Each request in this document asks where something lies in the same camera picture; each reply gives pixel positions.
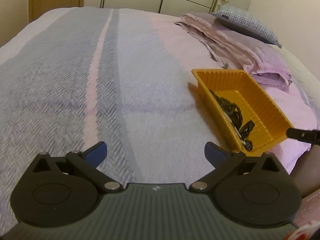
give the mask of metal screw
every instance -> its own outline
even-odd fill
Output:
[[[106,189],[110,189],[110,190],[116,190],[118,188],[120,188],[120,184],[118,182],[115,182],[115,181],[110,181],[110,182],[107,182],[104,187]]]
[[[194,189],[198,189],[198,190],[203,190],[206,189],[208,187],[208,185],[205,182],[202,181],[197,181],[192,183],[191,185]]]

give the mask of gray checkered pillow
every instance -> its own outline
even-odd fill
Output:
[[[221,23],[230,30],[282,48],[274,32],[245,10],[224,5],[211,14],[219,18]]]

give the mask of herringbone pattern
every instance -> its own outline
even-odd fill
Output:
[[[83,148],[87,76],[109,12],[71,10],[0,67],[0,235],[16,223],[10,194],[35,155]],[[117,17],[100,62],[98,132],[110,156],[102,171],[127,182],[132,171],[121,147],[112,70]]]

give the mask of yellow plastic tray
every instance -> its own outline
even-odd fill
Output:
[[[287,138],[286,131],[293,127],[292,124],[247,72],[193,69],[192,73],[198,80],[201,98],[209,108],[232,152],[242,151],[247,156],[260,156]],[[242,125],[250,120],[255,123],[247,138],[253,144],[251,151],[244,148],[234,126],[209,90],[239,106],[243,116]]]

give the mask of white logo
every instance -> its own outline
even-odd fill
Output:
[[[152,188],[154,191],[158,191],[158,190],[161,190],[161,188],[159,186],[155,186]]]

